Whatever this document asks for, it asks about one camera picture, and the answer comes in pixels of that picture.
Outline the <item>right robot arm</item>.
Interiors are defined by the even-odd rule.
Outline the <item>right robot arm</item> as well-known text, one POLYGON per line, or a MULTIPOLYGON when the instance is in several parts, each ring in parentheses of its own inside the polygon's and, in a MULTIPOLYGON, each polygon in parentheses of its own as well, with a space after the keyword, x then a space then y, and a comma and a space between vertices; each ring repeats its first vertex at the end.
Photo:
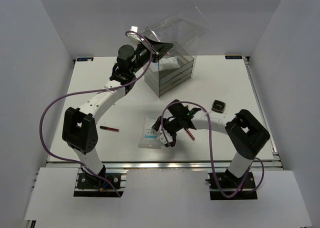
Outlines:
POLYGON ((174 147, 180 130, 208 130, 225 134, 231 140, 236 153, 225 171, 226 183, 236 188, 244 181, 244 174, 253 160, 270 139, 270 133, 246 110, 241 109, 234 115, 209 112, 193 102, 189 109, 178 99, 173 100, 165 110, 171 113, 169 118, 159 116, 152 129, 159 132, 157 140, 166 147, 174 147))

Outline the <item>clear acrylic organizer with drawers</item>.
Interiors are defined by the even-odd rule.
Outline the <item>clear acrylic organizer with drawers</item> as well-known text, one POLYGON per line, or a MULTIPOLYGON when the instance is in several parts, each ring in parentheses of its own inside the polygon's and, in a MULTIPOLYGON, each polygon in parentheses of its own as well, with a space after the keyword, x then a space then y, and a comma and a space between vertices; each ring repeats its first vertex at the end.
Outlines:
POLYGON ((200 40, 212 29, 196 6, 190 6, 145 28, 144 36, 173 47, 144 75, 145 83, 161 97, 192 78, 200 40))

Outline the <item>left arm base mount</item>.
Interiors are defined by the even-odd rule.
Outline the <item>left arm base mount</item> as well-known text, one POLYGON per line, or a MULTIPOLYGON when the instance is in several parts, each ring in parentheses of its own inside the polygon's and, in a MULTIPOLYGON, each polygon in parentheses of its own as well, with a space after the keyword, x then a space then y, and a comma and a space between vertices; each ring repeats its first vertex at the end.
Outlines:
POLYGON ((84 170, 78 169, 73 196, 83 198, 119 198, 126 186, 127 174, 124 171, 107 170, 105 181, 84 170))

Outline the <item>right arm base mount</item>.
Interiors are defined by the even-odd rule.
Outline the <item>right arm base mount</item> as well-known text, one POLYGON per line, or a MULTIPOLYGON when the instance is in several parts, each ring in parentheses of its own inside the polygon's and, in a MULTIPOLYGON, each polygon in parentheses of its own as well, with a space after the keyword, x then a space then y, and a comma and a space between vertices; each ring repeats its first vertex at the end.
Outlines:
MULTIPOLYGON (((234 193, 238 186, 240 185, 242 178, 238 181, 228 180, 225 172, 217 172, 216 173, 218 182, 222 191, 230 196, 234 193)), ((213 173, 208 173, 205 182, 209 186, 209 194, 211 201, 226 201, 226 200, 257 200, 258 195, 256 191, 252 191, 256 187, 256 182, 253 176, 253 173, 250 171, 246 177, 245 182, 241 186, 239 192, 232 198, 225 198, 221 192, 219 191, 217 184, 215 183, 213 173)))

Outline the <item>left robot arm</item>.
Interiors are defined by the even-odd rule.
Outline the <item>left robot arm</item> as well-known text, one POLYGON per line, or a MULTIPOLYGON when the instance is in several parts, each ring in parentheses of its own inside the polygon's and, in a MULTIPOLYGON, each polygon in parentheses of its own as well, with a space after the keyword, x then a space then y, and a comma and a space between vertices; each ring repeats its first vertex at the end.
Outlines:
POLYGON ((69 107, 65 111, 62 139, 77 154, 88 181, 94 187, 99 188, 106 181, 106 168, 96 150, 98 121, 111 106, 130 92, 137 78, 136 73, 148 63, 157 63, 173 46, 173 43, 149 38, 144 38, 137 47, 129 44, 121 46, 104 89, 96 92, 80 107, 69 107))

